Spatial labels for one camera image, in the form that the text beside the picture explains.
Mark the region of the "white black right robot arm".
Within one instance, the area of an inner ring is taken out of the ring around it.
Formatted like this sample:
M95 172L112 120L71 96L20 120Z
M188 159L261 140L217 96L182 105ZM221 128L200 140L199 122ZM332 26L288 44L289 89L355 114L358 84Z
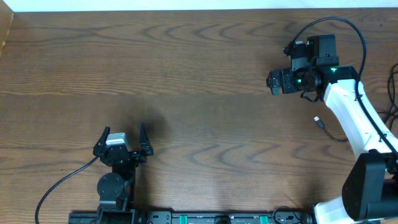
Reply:
M289 68L273 70L273 95L315 92L343 128L356 162L341 196L314 207L306 221L360 223L397 217L397 138L368 100L359 74L339 65L334 35L292 41L284 48Z

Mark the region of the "black cable blue connector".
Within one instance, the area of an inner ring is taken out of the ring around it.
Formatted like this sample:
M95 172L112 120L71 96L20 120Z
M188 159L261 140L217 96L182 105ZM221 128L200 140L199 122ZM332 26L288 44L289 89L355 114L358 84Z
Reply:
M390 101L390 107L386 111L378 111L378 114L384 115L383 122L389 130L392 130L394 122L397 121L397 64L394 64L389 72L387 79L387 94Z

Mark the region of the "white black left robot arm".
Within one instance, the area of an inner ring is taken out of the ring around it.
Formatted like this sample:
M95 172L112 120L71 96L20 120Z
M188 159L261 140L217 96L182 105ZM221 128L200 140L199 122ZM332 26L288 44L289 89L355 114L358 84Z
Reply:
M136 168L154 154L143 123L139 126L139 147L137 151L130 151L126 134L111 134L109 127L105 127L95 144L93 154L111 168L111 172L103 175L97 183L99 206L95 223L148 222L147 212L134 207Z

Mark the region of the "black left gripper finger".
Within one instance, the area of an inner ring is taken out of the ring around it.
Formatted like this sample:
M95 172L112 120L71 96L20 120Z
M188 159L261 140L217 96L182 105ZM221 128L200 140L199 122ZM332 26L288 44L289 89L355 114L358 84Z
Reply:
M110 127L106 126L100 138L98 139L97 143L93 147L93 155L94 156L104 156L107 145L106 140L110 134Z
M139 145L141 147L141 151L146 156L153 156L154 155L154 150L153 150L153 147L152 147L152 145L151 145L151 143L149 141L149 138L147 137L144 123L140 123L140 126L139 126Z

